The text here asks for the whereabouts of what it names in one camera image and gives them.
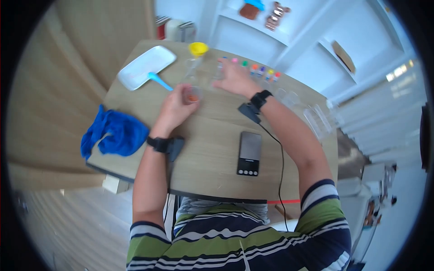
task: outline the gray pants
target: gray pants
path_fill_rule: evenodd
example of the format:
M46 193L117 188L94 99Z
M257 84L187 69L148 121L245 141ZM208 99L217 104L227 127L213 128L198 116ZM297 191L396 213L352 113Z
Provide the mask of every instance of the gray pants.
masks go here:
M183 197L181 201L181 206L176 212L176 219L178 219L180 215L184 215L184 214L200 215L205 213L211 207L215 207L225 203L229 203L229 202L218 202L212 200L192 199L192 198ZM270 220L267 217L268 205L266 203L263 204L231 203L231 204L234 204L235 206L238 206L249 212L252 212L259 219L261 219L265 225L270 223Z

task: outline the wristwatch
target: wristwatch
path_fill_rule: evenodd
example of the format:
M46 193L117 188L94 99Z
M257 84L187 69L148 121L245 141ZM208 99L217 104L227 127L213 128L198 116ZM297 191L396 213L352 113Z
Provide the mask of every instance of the wristwatch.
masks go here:
M272 96L271 92L268 90L263 90L262 92L256 93L251 99L250 103L253 104L258 110L267 102L265 99L268 96Z
M149 146L154 147L154 150L160 153L168 153L169 145L172 141L172 138L150 138L146 139L146 143Z

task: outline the red tape line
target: red tape line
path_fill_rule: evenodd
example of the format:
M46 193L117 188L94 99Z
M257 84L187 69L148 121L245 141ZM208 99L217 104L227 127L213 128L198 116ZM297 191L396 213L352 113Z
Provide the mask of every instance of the red tape line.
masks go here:
M286 203L300 203L299 199L289 199L289 200L282 200L283 204ZM280 204L280 200L268 200L267 204Z

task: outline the table edge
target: table edge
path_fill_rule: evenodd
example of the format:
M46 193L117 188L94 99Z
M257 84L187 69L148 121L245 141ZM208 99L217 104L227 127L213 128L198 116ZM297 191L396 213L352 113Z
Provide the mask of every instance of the table edge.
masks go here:
M129 182L129 183L134 183L134 179L129 178L127 176L123 176L117 173L114 173L112 171L100 168L98 166L95 166L89 162L86 161L86 166L90 167L96 171L99 171L101 173L104 174L108 174L111 175L113 177L119 178L120 180ZM207 195L201 195L201 194L194 194L194 193L190 193L190 192L182 192L179 190L174 190L174 189L170 189L169 188L169 193L170 194L174 194L174 195L178 195L178 196L183 196L183 197L188 197L188 198L194 198L194 199L204 199L204 200L212 200L212 201L218 201L218 202L229 202L229 203L255 203L255 204L263 204L263 203L267 203L266 199L235 199L235 198L223 198L223 197L215 197L215 196L207 196Z

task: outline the striped shirt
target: striped shirt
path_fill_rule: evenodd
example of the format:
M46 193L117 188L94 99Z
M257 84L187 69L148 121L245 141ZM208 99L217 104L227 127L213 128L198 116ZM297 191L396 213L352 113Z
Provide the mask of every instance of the striped shirt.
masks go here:
M182 215L164 229L135 222L126 270L344 270L351 237L332 180L308 189L295 232L278 232L231 204Z

